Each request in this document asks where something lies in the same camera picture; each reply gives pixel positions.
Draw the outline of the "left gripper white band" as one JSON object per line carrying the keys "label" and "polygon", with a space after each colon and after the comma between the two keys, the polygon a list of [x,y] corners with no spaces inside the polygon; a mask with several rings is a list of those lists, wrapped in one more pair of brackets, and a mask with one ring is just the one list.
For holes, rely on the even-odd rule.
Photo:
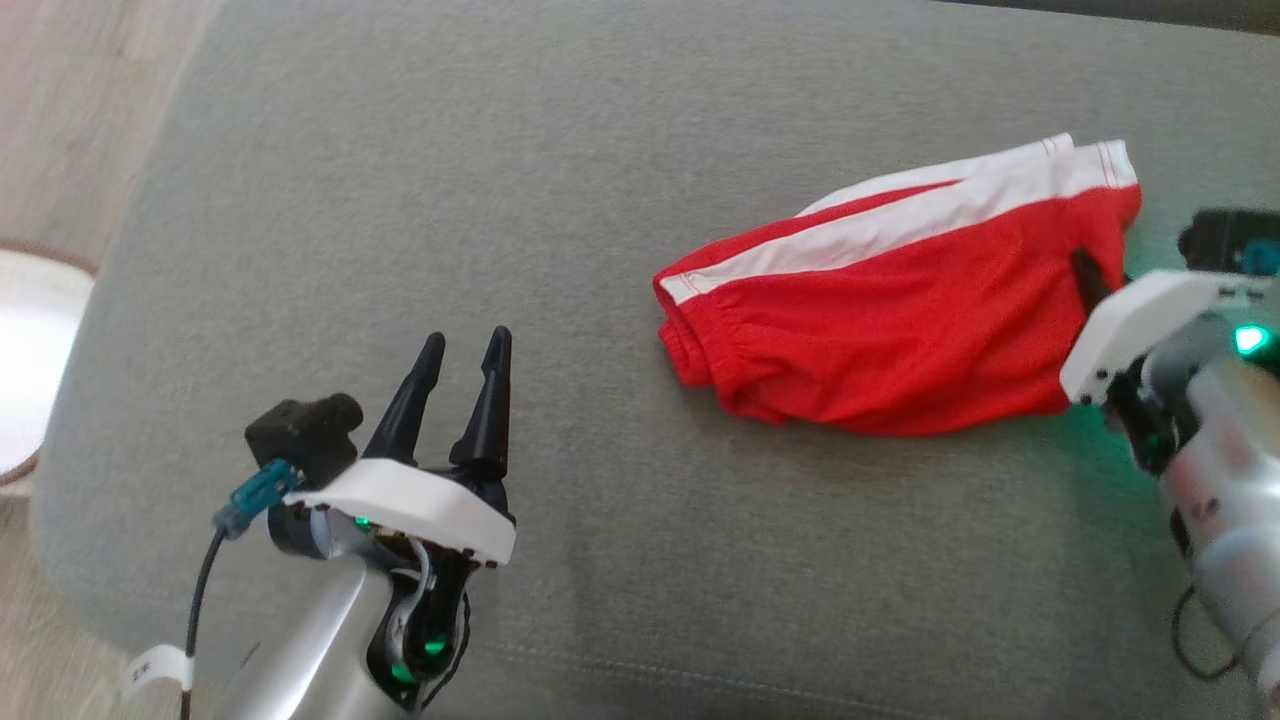
{"label": "left gripper white band", "polygon": [[[284,496],[287,505],[328,506],[352,518],[472,553],[481,565],[504,566],[516,541],[516,525],[462,484],[417,469],[415,450],[429,395],[435,388],[445,337],[433,332],[401,382],[378,428],[357,460],[321,489]],[[513,338],[498,325],[481,361],[483,387],[449,462],[466,482],[506,478],[509,452],[509,404]]]}

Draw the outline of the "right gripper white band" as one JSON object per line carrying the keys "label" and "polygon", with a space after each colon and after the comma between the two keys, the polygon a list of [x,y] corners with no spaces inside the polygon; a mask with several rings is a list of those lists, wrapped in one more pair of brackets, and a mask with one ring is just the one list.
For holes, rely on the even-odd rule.
{"label": "right gripper white band", "polygon": [[1203,313],[1248,307],[1265,297],[1262,275],[1152,270],[1114,292],[1087,249],[1071,252],[1070,266],[1082,306],[1091,313],[1059,374],[1075,405],[1100,404],[1120,372]]}

